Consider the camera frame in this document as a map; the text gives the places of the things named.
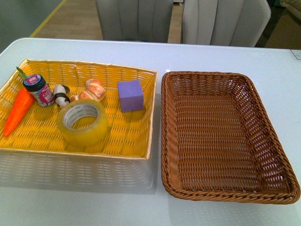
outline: brown wicker basket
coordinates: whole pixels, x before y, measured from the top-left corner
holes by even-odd
[[[219,72],[162,80],[161,172],[174,197],[291,204],[300,186],[252,81]]]

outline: orange carrot toy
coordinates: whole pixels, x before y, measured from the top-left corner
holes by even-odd
[[[32,104],[35,98],[25,88],[20,89],[11,109],[8,118],[6,120],[3,136],[8,137],[17,126],[20,124]]]

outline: yellow floor line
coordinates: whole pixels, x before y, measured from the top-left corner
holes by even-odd
[[[49,16],[47,16],[47,18],[40,24],[40,26],[38,26],[38,28],[30,35],[30,37],[34,37],[44,26],[45,24],[48,22],[48,20],[50,20],[50,18],[59,10],[60,7],[62,7],[62,5],[66,2],[67,0],[63,0],[50,14]]]

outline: gray chair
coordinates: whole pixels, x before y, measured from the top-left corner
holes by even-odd
[[[270,17],[266,0],[186,0],[182,42],[254,47]]]
[[[173,0],[96,0],[104,40],[167,42]]]

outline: carrot leaf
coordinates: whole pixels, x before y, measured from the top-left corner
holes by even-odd
[[[21,68],[19,68],[19,67],[16,67],[17,68],[17,70],[21,73],[21,77],[23,78],[23,79],[26,79],[27,78],[27,75],[25,74],[25,72],[21,69]]]

